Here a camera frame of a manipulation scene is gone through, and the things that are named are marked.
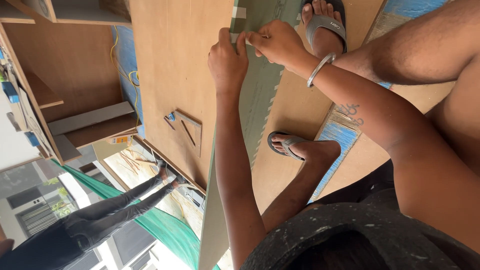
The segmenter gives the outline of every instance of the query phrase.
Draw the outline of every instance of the green mesh sheet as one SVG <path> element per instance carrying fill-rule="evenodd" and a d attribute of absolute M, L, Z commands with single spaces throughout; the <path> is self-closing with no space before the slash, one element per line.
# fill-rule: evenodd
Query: green mesh sheet
<path fill-rule="evenodd" d="M 116 188 L 108 186 L 67 165 L 60 167 L 103 199 L 122 194 L 122 192 Z M 160 242 L 191 269 L 198 269 L 200 240 L 185 223 L 158 208 L 153 208 L 146 214 L 138 217 L 135 219 L 135 222 L 151 233 L 156 239 L 160 240 Z M 220 270 L 218 265 L 215 265 L 214 269 Z"/>

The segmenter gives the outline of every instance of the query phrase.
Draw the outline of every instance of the hand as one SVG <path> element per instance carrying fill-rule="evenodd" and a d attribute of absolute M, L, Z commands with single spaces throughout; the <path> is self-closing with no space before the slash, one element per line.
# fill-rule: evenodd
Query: hand
<path fill-rule="evenodd" d="M 208 67 L 215 81 L 216 93 L 240 95 L 241 85 L 248 69 L 245 32 L 237 38 L 237 51 L 230 42 L 229 28 L 218 32 L 218 42 L 208 54 Z"/>
<path fill-rule="evenodd" d="M 303 72 L 305 59 L 315 57 L 305 49 L 300 36 L 286 22 L 273 20 L 262 26 L 258 33 L 249 32 L 247 39 L 255 47 L 255 54 L 258 57 L 264 55 L 270 62 L 284 65 L 286 69 L 300 76 L 303 76 L 302 73 L 312 74 L 315 68 Z"/>

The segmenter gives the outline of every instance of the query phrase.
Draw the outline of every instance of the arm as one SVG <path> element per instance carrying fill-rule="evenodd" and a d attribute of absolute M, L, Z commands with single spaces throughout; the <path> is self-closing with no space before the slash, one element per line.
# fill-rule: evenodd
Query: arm
<path fill-rule="evenodd" d="M 287 23 L 272 21 L 248 38 L 258 54 L 305 79 L 320 62 Z M 397 94 L 333 65 L 322 67 L 313 83 L 389 153 L 401 211 L 480 251 L 480 228 L 475 225 L 480 222 L 480 179 L 420 111 Z"/>
<path fill-rule="evenodd" d="M 228 28 L 222 28 L 218 35 L 218 43 L 212 46 L 208 57 L 216 86 L 216 178 L 233 266 L 239 269 L 266 232 L 253 195 L 250 162 L 240 125 L 240 89 L 248 68 L 245 33 L 238 37 L 237 52 L 230 43 Z"/>

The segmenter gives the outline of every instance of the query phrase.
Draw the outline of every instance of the tattoo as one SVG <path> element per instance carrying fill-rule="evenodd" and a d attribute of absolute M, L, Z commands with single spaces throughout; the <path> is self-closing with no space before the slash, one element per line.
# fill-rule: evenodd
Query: tattoo
<path fill-rule="evenodd" d="M 347 105 L 345 106 L 345 105 L 343 105 L 343 104 L 340 104 L 340 111 L 341 111 L 344 115 L 346 115 L 347 117 L 349 117 L 350 120 L 351 120 L 355 125 L 357 125 L 357 126 L 364 124 L 363 119 L 362 119 L 362 118 L 357 118 L 357 119 L 355 119 L 355 118 L 353 118 L 353 117 L 351 117 L 351 116 L 349 116 L 349 115 L 355 115 L 355 114 L 357 114 L 357 108 L 358 108 L 358 107 L 360 107 L 360 105 L 355 105 L 355 104 L 350 104 L 350 105 L 349 105 L 349 104 L 347 103 Z"/>

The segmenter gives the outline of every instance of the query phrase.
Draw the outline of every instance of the foot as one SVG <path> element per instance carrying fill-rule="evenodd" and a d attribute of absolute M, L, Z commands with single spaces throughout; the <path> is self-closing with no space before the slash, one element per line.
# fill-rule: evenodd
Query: foot
<path fill-rule="evenodd" d="M 312 20 L 313 14 L 328 16 L 337 20 L 338 23 L 342 25 L 340 12 L 334 11 L 332 4 L 327 4 L 325 0 L 313 0 L 311 4 L 305 4 L 303 6 L 301 16 L 305 28 L 310 23 L 310 20 Z M 339 56 L 343 52 L 343 40 L 333 31 L 325 27 L 318 27 L 313 35 L 312 49 L 313 54 L 320 59 L 323 59 L 331 52 Z"/>
<path fill-rule="evenodd" d="M 292 135 L 277 134 L 272 137 L 272 145 L 276 150 L 286 153 L 282 144 L 284 140 L 293 137 Z M 336 141 L 323 142 L 301 142 L 290 146 L 290 150 L 297 156 L 304 158 L 305 162 L 329 162 L 333 163 L 340 156 L 341 147 Z"/>

